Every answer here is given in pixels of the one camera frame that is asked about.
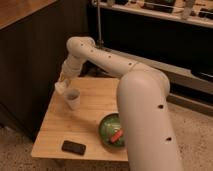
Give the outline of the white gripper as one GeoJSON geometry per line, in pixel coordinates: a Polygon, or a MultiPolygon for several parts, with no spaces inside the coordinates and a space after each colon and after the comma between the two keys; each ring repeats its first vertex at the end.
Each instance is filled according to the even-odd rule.
{"type": "Polygon", "coordinates": [[[69,55],[62,64],[62,81],[69,84],[82,70],[82,59],[69,55]]]}

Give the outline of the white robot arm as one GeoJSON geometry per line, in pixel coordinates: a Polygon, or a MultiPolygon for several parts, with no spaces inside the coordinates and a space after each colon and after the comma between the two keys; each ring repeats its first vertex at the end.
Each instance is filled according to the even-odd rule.
{"type": "Polygon", "coordinates": [[[66,47],[64,79],[59,83],[62,95],[68,94],[86,61],[119,79],[116,100],[130,170],[184,171],[169,117],[168,77],[142,62],[97,48],[90,37],[71,37],[66,47]]]}

